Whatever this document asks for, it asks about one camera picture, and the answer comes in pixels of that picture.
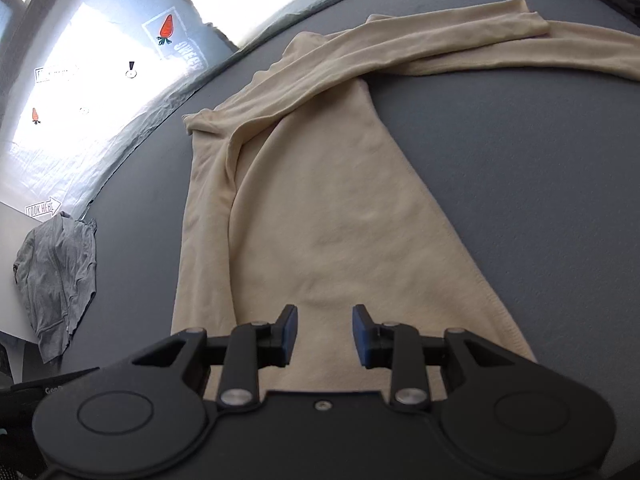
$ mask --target beige shirt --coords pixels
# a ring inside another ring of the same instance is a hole
[[[640,38],[547,22],[524,0],[371,16],[336,34],[297,35],[280,61],[215,110],[185,116],[193,166],[173,330],[223,335],[296,304],[292,362],[263,370],[263,390],[387,390],[388,370],[358,362],[357,303],[377,322],[436,336],[461,326],[533,359],[358,78],[505,66],[638,80]],[[444,396],[430,371],[434,396]]]

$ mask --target silver screw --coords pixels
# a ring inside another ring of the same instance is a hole
[[[402,404],[413,406],[427,400],[427,392],[420,388],[403,388],[396,391],[396,400]]]
[[[332,403],[328,400],[318,400],[318,402],[314,404],[314,408],[319,412],[328,412],[332,407]]]
[[[254,396],[248,390],[231,388],[220,395],[220,400],[227,406],[244,406],[252,401]]]

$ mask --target orange carrot print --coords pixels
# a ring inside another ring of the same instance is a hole
[[[160,28],[160,36],[158,36],[158,45],[164,45],[165,42],[166,44],[171,43],[171,40],[169,38],[173,33],[174,33],[174,17],[169,14],[164,19],[164,23]]]

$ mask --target arrow sign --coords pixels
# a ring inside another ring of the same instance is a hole
[[[53,216],[58,212],[61,205],[61,202],[58,202],[55,198],[50,196],[49,200],[46,202],[38,202],[37,204],[28,205],[24,208],[24,212],[31,218],[44,215],[46,213],[51,213],[51,216]]]

